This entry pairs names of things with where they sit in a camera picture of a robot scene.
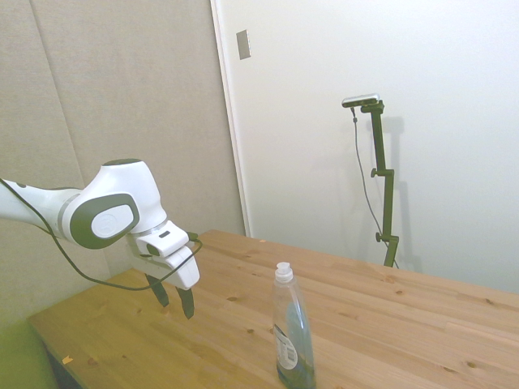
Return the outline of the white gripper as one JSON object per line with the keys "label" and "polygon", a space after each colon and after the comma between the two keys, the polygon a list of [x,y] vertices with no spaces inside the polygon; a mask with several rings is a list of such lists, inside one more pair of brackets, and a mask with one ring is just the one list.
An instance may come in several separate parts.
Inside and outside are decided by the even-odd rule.
{"label": "white gripper", "polygon": [[182,310],[187,319],[195,313],[194,296],[191,288],[199,281],[199,269],[191,248],[187,246],[187,235],[127,235],[133,256],[131,265],[145,273],[148,286],[158,302],[166,307],[169,297],[159,279],[176,286]]}

